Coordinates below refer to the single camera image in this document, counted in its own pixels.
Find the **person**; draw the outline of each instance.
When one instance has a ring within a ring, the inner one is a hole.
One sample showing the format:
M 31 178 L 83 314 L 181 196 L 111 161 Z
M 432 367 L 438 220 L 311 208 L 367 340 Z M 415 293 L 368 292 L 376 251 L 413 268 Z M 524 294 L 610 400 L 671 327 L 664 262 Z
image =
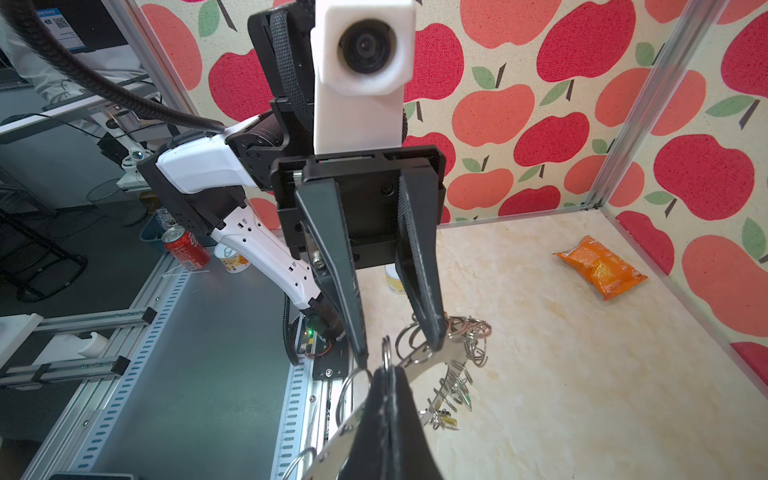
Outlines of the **person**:
M 35 91 L 48 104 L 56 104 L 85 93 L 83 87 L 54 69 L 32 51 L 1 15 L 0 50 L 3 50 L 10 61 L 9 66 L 16 70 L 18 76 L 31 83 Z M 147 74 L 129 45 L 90 52 L 73 52 L 73 54 L 100 76 L 115 83 Z M 98 137 L 103 137 L 107 133 L 90 118 L 72 121 L 70 124 Z

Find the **orange snack bag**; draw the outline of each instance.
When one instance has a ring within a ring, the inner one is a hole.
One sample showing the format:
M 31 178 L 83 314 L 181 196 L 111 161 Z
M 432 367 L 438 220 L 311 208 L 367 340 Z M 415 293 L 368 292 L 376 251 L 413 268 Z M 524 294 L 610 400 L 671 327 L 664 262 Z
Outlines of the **orange snack bag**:
M 582 238 L 576 247 L 555 255 L 592 282 L 606 300 L 621 295 L 648 278 L 589 235 Z

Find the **apple-printed fabric wall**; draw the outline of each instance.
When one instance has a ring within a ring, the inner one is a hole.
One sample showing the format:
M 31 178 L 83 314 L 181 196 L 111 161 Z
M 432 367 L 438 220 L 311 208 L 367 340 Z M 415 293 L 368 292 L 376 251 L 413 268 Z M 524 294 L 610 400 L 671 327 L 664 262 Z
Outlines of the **apple-printed fabric wall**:
M 286 0 L 135 1 L 200 114 L 268 108 L 247 19 Z M 687 3 L 416 1 L 405 145 L 448 158 L 444 222 L 584 201 Z M 768 382 L 766 2 L 730 0 L 607 209 Z
M 405 145 L 448 158 L 445 222 L 582 202 L 685 3 L 418 2 Z M 137 3 L 200 114 L 268 108 L 247 19 L 285 0 Z M 277 228 L 272 197 L 248 193 Z
M 768 2 L 731 0 L 688 68 L 607 210 L 768 383 Z

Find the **red soda can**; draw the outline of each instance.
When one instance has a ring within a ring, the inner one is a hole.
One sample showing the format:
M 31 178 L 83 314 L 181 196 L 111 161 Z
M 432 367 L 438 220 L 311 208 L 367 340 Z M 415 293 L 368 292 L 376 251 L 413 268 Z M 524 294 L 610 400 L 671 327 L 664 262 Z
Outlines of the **red soda can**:
M 203 268 L 210 260 L 210 253 L 181 225 L 165 230 L 162 240 L 168 251 L 189 271 Z

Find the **white tabletop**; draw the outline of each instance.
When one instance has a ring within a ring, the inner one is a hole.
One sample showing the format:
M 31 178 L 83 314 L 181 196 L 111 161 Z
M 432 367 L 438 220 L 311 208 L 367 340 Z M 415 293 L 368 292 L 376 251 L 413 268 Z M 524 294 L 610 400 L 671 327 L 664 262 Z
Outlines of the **white tabletop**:
M 604 302 L 552 255 L 584 235 L 648 280 Z M 601 212 L 440 230 L 437 258 L 448 314 L 493 327 L 474 411 L 426 431 L 446 480 L 768 478 L 768 400 Z M 383 266 L 358 278 L 374 369 L 412 311 Z M 442 375 L 411 385 L 417 408 Z

